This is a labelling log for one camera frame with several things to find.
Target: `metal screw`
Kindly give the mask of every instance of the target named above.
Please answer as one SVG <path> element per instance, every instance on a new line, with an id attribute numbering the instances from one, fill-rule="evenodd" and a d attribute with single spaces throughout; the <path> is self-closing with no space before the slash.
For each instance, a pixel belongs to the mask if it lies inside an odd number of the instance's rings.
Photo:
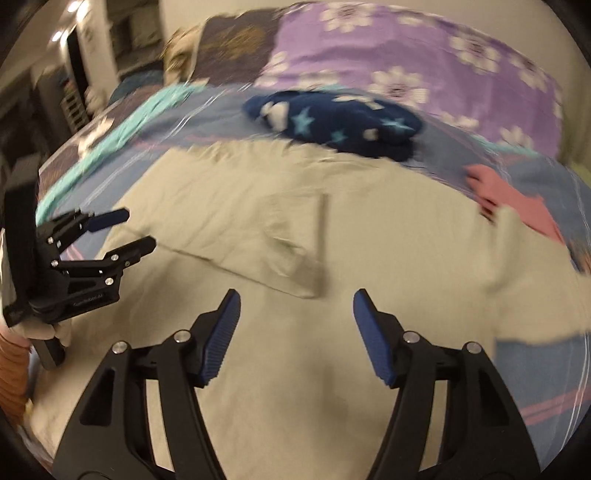
<path id="1" fill-rule="evenodd" d="M 473 353 L 474 355 L 477 355 L 482 352 L 482 346 L 476 342 L 469 342 L 466 345 L 466 350 L 468 350 L 470 353 Z"/>
<path id="2" fill-rule="evenodd" d="M 191 339 L 191 332 L 188 330 L 179 330 L 174 334 L 174 341 L 177 343 L 188 342 Z"/>
<path id="3" fill-rule="evenodd" d="M 123 353 L 127 350 L 127 342 L 117 342 L 113 345 L 111 350 L 113 350 L 113 353 Z"/>
<path id="4" fill-rule="evenodd" d="M 407 343 L 417 343 L 421 339 L 421 336 L 417 332 L 404 332 L 402 338 Z"/>

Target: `teal cloth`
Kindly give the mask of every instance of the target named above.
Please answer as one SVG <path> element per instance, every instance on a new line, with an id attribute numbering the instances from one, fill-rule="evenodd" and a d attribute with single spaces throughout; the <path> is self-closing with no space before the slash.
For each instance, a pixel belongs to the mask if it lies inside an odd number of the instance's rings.
<path id="1" fill-rule="evenodd" d="M 509 144 L 498 144 L 489 142 L 486 138 L 481 137 L 480 135 L 472 135 L 472 138 L 476 140 L 488 153 L 513 153 L 516 155 L 526 155 L 530 158 L 539 157 L 541 154 L 538 152 L 531 150 L 525 147 L 519 147 L 517 145 L 509 145 Z"/>
<path id="2" fill-rule="evenodd" d="M 164 111 L 184 102 L 193 92 L 204 89 L 202 85 L 171 85 L 147 99 L 123 123 L 107 135 L 92 151 L 49 189 L 37 206 L 35 220 L 40 225 L 49 220 L 63 197 L 83 178 L 96 171 L 112 153 L 117 152 L 137 132 Z"/>

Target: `ceiling light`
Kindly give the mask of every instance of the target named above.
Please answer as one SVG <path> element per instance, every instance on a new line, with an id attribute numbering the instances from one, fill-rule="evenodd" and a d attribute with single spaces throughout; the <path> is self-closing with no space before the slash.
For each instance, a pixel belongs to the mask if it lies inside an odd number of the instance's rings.
<path id="1" fill-rule="evenodd" d="M 76 10 L 78 10 L 78 7 L 80 6 L 82 2 L 72 2 L 70 4 L 70 6 L 68 7 L 68 11 L 72 14 L 74 13 Z"/>

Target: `orange sleeve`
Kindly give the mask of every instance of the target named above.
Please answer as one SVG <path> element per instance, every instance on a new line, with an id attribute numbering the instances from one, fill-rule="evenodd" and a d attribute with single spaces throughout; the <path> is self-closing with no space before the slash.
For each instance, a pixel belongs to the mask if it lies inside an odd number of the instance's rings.
<path id="1" fill-rule="evenodd" d="M 25 413 L 30 351 L 6 340 L 0 333 L 0 408 L 13 426 Z"/>

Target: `purple floral pillowcase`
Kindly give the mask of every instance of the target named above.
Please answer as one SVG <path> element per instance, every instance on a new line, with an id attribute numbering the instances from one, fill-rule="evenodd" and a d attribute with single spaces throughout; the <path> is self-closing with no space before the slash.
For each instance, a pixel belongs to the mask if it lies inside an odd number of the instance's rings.
<path id="1" fill-rule="evenodd" d="M 482 32 L 404 7 L 293 6 L 255 85 L 360 88 L 490 142 L 549 157 L 560 148 L 562 95 L 552 77 Z"/>

